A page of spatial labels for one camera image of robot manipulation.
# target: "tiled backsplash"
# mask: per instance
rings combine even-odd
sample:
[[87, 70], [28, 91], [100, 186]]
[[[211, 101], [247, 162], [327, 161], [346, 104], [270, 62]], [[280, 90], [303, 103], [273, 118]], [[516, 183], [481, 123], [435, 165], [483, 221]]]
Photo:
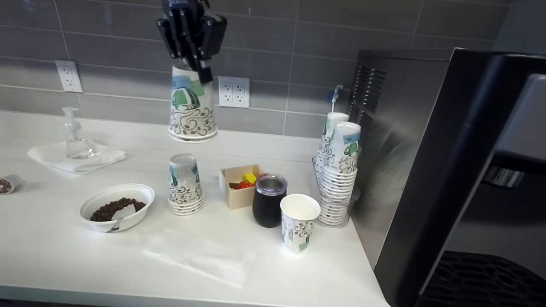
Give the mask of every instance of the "tiled backsplash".
[[[319, 137], [328, 92], [351, 85], [358, 50], [489, 50], [511, 1], [210, 0], [228, 19], [213, 73], [251, 78], [251, 108], [216, 107], [218, 126]], [[161, 0], [2, 0], [0, 109], [167, 123], [175, 61], [162, 14]], [[62, 91], [55, 59], [78, 63], [83, 94]]]

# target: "cardboard box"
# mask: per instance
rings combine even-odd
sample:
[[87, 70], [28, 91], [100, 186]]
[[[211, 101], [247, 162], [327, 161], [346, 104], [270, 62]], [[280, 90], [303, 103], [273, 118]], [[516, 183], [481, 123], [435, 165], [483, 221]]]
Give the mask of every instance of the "cardboard box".
[[241, 182], [245, 174], [252, 173], [258, 177], [263, 173], [259, 165], [249, 165], [234, 168], [221, 169], [219, 174], [220, 190], [224, 193], [225, 202], [230, 210], [239, 209], [252, 205], [254, 200], [254, 187], [233, 190], [229, 188], [230, 182]]

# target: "red object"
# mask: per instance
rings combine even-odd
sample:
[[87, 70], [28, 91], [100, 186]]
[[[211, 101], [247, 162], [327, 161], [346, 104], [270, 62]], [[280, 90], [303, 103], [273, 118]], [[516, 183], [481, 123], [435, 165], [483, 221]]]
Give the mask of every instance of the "red object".
[[240, 190], [242, 188], [248, 188], [248, 187], [252, 187], [252, 183], [248, 181], [241, 181], [239, 185], [237, 186], [237, 190]]

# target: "drip tray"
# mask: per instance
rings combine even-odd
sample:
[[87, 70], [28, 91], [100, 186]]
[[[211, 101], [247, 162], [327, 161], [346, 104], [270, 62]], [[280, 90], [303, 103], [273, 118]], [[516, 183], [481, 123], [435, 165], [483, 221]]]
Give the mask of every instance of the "drip tray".
[[506, 259], [444, 252], [418, 307], [544, 307], [546, 281]]

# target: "hand sanitizer bottle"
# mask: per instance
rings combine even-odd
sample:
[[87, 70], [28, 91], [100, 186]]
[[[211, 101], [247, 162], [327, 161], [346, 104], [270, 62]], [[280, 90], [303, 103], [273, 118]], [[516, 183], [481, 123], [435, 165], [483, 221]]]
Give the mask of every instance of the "hand sanitizer bottle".
[[67, 141], [67, 157], [70, 159], [89, 159], [94, 156], [89, 142], [82, 135], [81, 125], [74, 120], [74, 111], [78, 108], [64, 107], [67, 122], [64, 124], [64, 137]]

